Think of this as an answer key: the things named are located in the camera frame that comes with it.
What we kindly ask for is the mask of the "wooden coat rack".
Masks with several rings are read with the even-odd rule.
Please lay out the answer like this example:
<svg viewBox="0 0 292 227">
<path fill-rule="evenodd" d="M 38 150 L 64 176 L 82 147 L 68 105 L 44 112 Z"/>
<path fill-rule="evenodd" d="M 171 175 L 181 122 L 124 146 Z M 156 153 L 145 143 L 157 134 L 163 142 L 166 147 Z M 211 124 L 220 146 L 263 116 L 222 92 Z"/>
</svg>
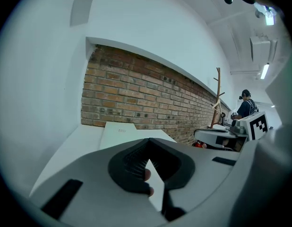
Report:
<svg viewBox="0 0 292 227">
<path fill-rule="evenodd" d="M 214 78 L 214 80 L 217 81 L 217 94 L 216 94 L 215 103 L 217 103 L 217 101 L 220 100 L 220 96 L 222 96 L 224 94 L 224 92 L 222 92 L 222 93 L 220 92 L 220 89 L 221 89 L 221 69 L 218 67 L 218 68 L 216 68 L 216 70 L 217 70 L 218 77 Z M 217 124 L 215 119 L 216 119 L 218 114 L 219 113 L 214 110 L 214 114 L 213 114 L 213 118 L 212 118 L 212 121 L 211 121 L 210 129 L 212 129 L 215 124 Z"/>
</svg>

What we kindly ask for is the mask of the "wooden clothes hanger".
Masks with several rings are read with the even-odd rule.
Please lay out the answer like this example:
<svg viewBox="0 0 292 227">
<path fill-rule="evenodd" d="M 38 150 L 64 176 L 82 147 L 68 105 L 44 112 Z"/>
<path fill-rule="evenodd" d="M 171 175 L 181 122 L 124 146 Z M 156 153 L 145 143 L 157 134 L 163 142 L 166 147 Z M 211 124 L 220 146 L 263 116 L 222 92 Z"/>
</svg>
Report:
<svg viewBox="0 0 292 227">
<path fill-rule="evenodd" d="M 210 104 L 212 106 L 212 109 L 214 109 L 216 112 L 218 112 L 219 114 L 222 114 L 222 107 L 221 107 L 221 102 L 220 100 L 217 101 L 217 103 L 215 104 Z"/>
</svg>

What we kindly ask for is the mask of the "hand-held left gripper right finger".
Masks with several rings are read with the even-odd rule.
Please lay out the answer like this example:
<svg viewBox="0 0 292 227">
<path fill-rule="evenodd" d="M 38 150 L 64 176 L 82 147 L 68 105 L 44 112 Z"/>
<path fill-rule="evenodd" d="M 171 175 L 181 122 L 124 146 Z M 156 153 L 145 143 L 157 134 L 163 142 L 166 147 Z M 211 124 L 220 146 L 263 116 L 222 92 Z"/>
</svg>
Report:
<svg viewBox="0 0 292 227">
<path fill-rule="evenodd" d="M 156 159 L 148 160 L 151 171 L 148 183 L 154 189 L 150 202 L 167 221 L 184 216 L 205 201 L 228 176 L 239 158 L 238 152 L 196 148 L 163 139 L 157 141 L 185 155 L 181 162 L 185 170 L 178 179 L 191 175 L 184 187 L 167 190 L 157 166 L 162 163 L 165 169 L 173 170 L 177 162 L 161 153 L 155 153 Z"/>
</svg>

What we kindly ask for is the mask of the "square lamp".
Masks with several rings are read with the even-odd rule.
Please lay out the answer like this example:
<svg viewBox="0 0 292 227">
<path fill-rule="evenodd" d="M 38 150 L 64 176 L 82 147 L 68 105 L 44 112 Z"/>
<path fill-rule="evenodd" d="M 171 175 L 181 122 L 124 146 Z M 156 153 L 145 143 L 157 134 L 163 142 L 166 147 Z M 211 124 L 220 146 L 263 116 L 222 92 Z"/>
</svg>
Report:
<svg viewBox="0 0 292 227">
<path fill-rule="evenodd" d="M 265 19 L 267 26 L 273 26 L 275 24 L 276 11 L 272 7 L 265 7 Z"/>
</svg>

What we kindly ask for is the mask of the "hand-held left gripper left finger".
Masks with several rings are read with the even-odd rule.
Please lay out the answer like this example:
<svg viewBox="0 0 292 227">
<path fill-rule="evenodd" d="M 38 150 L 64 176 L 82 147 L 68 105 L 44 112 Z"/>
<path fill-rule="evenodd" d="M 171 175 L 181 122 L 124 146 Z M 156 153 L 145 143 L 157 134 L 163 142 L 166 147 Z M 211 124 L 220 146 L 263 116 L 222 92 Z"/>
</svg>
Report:
<svg viewBox="0 0 292 227">
<path fill-rule="evenodd" d="M 85 154 L 40 184 L 30 201 L 70 227 L 159 227 L 144 181 L 148 139 Z"/>
</svg>

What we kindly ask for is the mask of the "person's left hand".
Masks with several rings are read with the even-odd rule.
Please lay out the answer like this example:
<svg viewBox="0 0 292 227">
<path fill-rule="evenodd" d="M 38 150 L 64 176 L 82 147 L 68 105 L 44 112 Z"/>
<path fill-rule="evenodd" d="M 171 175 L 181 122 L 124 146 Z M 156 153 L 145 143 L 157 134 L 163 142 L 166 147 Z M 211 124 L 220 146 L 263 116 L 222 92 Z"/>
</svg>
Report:
<svg viewBox="0 0 292 227">
<path fill-rule="evenodd" d="M 151 171 L 149 169 L 145 169 L 145 174 L 144 174 L 144 182 L 146 182 L 149 186 L 149 194 L 148 194 L 148 197 L 151 197 L 153 196 L 154 194 L 154 189 L 153 187 L 150 186 L 150 184 L 147 182 L 151 177 Z"/>
</svg>

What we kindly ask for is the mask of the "pale green sheet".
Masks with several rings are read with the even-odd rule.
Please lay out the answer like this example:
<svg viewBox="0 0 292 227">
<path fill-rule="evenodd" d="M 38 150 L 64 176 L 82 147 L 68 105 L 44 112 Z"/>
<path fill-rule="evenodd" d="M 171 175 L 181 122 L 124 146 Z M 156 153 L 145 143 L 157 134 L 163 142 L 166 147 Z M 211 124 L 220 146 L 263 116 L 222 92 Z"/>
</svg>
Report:
<svg viewBox="0 0 292 227">
<path fill-rule="evenodd" d="M 132 123 L 107 122 L 100 142 L 100 150 L 147 137 L 145 131 L 137 130 Z"/>
</svg>

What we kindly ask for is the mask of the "white air conditioner unit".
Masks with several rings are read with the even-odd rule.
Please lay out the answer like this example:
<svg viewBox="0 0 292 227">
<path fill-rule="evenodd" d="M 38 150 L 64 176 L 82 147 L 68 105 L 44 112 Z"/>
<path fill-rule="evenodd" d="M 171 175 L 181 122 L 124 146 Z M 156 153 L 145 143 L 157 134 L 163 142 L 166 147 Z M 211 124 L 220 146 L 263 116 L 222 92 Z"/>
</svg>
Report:
<svg viewBox="0 0 292 227">
<path fill-rule="evenodd" d="M 262 65 L 274 60 L 278 40 L 267 36 L 252 36 L 250 39 L 251 58 L 254 64 Z"/>
</svg>

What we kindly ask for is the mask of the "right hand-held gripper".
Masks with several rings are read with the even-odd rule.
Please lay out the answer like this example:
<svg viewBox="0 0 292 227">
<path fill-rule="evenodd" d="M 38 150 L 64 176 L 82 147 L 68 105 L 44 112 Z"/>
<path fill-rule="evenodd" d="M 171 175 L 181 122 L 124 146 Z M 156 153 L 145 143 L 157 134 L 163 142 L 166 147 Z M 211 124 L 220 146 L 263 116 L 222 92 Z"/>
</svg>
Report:
<svg viewBox="0 0 292 227">
<path fill-rule="evenodd" d="M 195 140 L 207 144 L 207 149 L 241 150 L 247 142 L 258 140 L 268 132 L 265 112 L 256 112 L 239 120 L 233 120 L 230 130 L 197 129 Z"/>
</svg>

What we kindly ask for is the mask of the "fluorescent tube light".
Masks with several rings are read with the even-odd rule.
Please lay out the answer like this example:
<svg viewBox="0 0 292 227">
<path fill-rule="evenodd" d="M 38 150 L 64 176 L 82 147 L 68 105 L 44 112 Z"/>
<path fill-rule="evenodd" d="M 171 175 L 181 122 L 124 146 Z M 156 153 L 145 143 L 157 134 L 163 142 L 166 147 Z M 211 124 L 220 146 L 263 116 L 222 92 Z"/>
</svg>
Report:
<svg viewBox="0 0 292 227">
<path fill-rule="evenodd" d="M 262 69 L 262 73 L 261 73 L 260 79 L 265 79 L 266 74 L 267 74 L 268 69 L 269 69 L 269 66 L 270 66 L 269 63 L 267 63 L 266 65 L 263 66 L 263 69 Z"/>
</svg>

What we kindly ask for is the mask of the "gray wall panel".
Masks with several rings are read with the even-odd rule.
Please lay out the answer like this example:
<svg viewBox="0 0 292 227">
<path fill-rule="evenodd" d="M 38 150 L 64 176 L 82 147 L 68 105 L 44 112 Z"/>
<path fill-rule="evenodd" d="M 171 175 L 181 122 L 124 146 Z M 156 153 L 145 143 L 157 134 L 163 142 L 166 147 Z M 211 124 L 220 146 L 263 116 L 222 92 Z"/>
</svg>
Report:
<svg viewBox="0 0 292 227">
<path fill-rule="evenodd" d="M 70 26 L 78 26 L 86 24 L 89 20 L 90 9 L 93 0 L 73 0 Z"/>
</svg>

